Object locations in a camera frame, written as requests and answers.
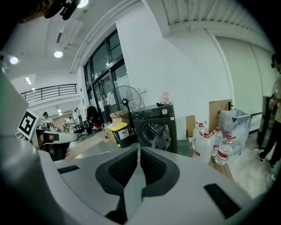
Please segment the trash bin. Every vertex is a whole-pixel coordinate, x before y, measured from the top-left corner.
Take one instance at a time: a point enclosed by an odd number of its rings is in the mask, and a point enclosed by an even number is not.
[[[251,127],[251,121],[251,115],[238,109],[220,112],[219,127],[223,127],[223,136],[225,137],[225,132],[229,131],[233,137],[236,137],[233,154],[240,154],[244,149]]]
[[[117,144],[120,144],[121,148],[128,147],[131,144],[128,126],[129,124],[127,123],[119,123],[110,128],[114,134]]]
[[[45,145],[45,151],[48,152],[53,161],[63,160],[65,158],[67,148],[70,143],[56,144],[56,145]]]

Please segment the black pants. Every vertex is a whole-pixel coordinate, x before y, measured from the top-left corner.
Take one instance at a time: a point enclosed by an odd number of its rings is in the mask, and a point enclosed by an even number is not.
[[[273,166],[276,164],[276,162],[280,159],[281,157],[281,123],[274,121],[272,131],[267,143],[266,148],[264,149],[264,152],[260,153],[260,157],[264,159],[267,154],[271,151],[273,148],[274,144],[276,143],[273,155],[270,160],[270,164]]]

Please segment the window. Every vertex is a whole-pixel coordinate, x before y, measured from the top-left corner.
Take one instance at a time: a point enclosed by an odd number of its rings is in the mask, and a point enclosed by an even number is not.
[[[121,45],[119,41],[118,33],[112,35],[112,37],[109,38],[109,46],[110,46],[110,52],[111,52],[111,59],[114,61],[119,56],[122,55]]]
[[[118,67],[115,71],[114,71],[114,78],[115,80],[119,80],[120,78],[126,76],[127,73],[127,69],[125,64],[123,64],[122,66]]]
[[[92,92],[92,88],[90,90],[88,90],[87,94],[88,94],[88,99],[89,100],[94,98],[94,95],[93,95],[93,92]]]
[[[85,78],[85,83],[86,83],[86,87],[87,87],[88,84],[89,84],[89,81],[88,81],[88,75],[87,75],[86,66],[84,67],[84,78]]]
[[[93,55],[92,61],[94,74],[101,72],[108,65],[108,54],[104,43]]]
[[[87,65],[86,65],[86,69],[87,69],[88,84],[90,84],[91,80],[92,80],[92,73],[91,73],[91,69],[90,69],[90,61],[88,61]]]

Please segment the fan stand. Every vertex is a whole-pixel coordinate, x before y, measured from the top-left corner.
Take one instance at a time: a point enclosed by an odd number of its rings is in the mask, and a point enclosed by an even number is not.
[[[131,128],[133,129],[133,132],[134,132],[134,134],[135,134],[135,136],[132,137],[132,139],[133,139],[132,142],[133,142],[133,143],[137,143],[137,142],[138,142],[138,140],[137,140],[137,134],[136,134],[136,131],[135,131],[135,126],[134,126],[134,124],[133,124],[132,114],[131,114],[130,109],[129,109],[129,101],[130,101],[130,100],[128,100],[128,99],[126,99],[126,98],[123,98],[122,104],[128,109],[129,122],[130,122]]]

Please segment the door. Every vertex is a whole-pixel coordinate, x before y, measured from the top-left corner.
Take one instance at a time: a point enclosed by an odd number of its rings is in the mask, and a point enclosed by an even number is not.
[[[98,82],[97,84],[95,84],[93,86],[93,91],[94,91],[94,94],[95,94],[95,99],[96,99],[96,104],[97,104],[97,111],[101,115],[104,123],[106,123],[109,120],[108,120],[106,111],[104,109],[104,102],[103,102],[103,99],[102,99],[101,83],[100,82]]]
[[[120,106],[117,101],[111,101],[111,103],[109,103],[109,98],[114,89],[115,87],[109,73],[105,74],[94,86],[94,91],[97,96],[97,103],[101,109],[101,114],[105,123],[112,122],[110,113],[120,110]]]

